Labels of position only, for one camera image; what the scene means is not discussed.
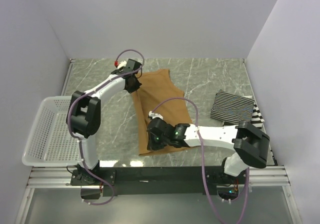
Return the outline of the tan tank top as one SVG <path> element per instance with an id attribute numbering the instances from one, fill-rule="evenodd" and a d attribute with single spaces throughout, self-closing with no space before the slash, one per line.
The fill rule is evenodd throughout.
<path id="1" fill-rule="evenodd" d="M 138 125 L 138 154 L 153 156 L 187 150 L 186 147 L 173 146 L 166 146 L 157 151 L 147 149 L 149 140 L 147 125 L 150 122 L 148 117 L 150 111 L 162 115 L 164 121 L 172 126 L 193 123 L 186 102 L 181 99 L 185 93 L 172 82 L 170 70 L 145 72 L 139 78 L 139 82 L 140 88 L 131 94 Z"/>

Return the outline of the thin-striped black white tank top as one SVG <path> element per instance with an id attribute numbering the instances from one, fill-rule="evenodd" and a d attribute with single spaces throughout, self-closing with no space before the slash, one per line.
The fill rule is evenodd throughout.
<path id="1" fill-rule="evenodd" d="M 228 124 L 236 125 L 240 121 L 250 121 L 255 101 L 223 90 L 214 97 L 210 117 Z"/>

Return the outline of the wide-striped black white tank top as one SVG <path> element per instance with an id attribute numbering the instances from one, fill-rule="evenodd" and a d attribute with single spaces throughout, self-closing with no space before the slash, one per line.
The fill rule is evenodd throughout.
<path id="1" fill-rule="evenodd" d="M 242 96 L 236 99 L 237 106 L 228 109 L 222 120 L 223 126 L 236 125 L 240 121 L 250 121 L 258 129 L 264 128 L 264 118 L 257 105 L 257 102 L 249 96 Z"/>

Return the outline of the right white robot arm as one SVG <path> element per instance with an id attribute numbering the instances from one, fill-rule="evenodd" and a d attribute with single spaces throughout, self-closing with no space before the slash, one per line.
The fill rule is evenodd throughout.
<path id="1" fill-rule="evenodd" d="M 270 137 L 249 121 L 224 127 L 196 126 L 179 123 L 172 126 L 160 117 L 147 126 L 147 148 L 159 151 L 166 147 L 177 149 L 216 147 L 234 151 L 219 171 L 222 182 L 230 184 L 249 167 L 264 169 L 267 166 Z"/>

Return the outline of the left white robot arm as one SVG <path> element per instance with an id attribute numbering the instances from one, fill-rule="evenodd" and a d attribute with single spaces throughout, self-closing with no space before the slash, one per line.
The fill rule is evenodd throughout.
<path id="1" fill-rule="evenodd" d="M 104 81 L 87 91 L 75 91 L 71 95 L 66 124 L 79 146 L 77 171 L 88 185 L 104 182 L 100 177 L 96 151 L 96 133 L 101 125 L 102 106 L 118 92 L 126 90 L 133 93 L 140 88 L 136 74 L 142 71 L 143 64 L 133 59 L 121 63 L 116 61 L 115 70 Z"/>

